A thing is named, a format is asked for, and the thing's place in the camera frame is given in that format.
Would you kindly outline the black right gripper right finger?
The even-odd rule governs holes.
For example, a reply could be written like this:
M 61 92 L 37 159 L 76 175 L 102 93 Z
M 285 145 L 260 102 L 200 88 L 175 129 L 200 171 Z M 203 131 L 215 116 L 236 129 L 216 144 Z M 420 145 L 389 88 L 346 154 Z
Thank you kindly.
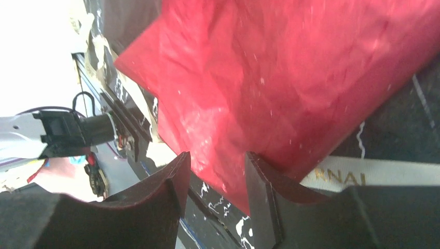
M 255 248 L 439 248 L 439 188 L 349 187 L 325 196 L 245 154 Z

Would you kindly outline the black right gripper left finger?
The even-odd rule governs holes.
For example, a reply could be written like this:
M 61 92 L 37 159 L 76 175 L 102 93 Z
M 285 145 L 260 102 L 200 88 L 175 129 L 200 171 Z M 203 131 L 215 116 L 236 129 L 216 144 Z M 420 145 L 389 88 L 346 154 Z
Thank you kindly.
M 65 194 L 1 196 L 1 248 L 174 248 L 191 173 L 183 152 L 102 202 Z

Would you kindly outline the beige ribbon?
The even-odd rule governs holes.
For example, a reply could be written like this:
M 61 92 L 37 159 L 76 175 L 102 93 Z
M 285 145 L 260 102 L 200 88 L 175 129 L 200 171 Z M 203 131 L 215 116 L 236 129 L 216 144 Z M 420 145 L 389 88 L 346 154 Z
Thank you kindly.
M 439 164 L 329 156 L 300 184 L 331 192 L 349 186 L 438 186 Z

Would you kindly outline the maroon wrapping paper sheet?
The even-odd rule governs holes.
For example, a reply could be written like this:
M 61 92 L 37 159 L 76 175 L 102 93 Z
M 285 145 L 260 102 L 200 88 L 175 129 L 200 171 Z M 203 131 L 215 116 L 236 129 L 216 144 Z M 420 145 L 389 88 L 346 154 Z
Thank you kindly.
M 249 212 L 244 154 L 302 180 L 439 52 L 439 1 L 105 1 L 158 133 Z

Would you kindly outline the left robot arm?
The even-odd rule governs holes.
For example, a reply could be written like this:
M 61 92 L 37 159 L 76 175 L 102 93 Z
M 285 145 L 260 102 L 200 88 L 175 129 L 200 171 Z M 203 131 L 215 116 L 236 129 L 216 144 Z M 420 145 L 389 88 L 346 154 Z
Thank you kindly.
M 1 158 L 47 159 L 87 155 L 118 137 L 110 114 L 80 118 L 40 110 L 1 117 Z

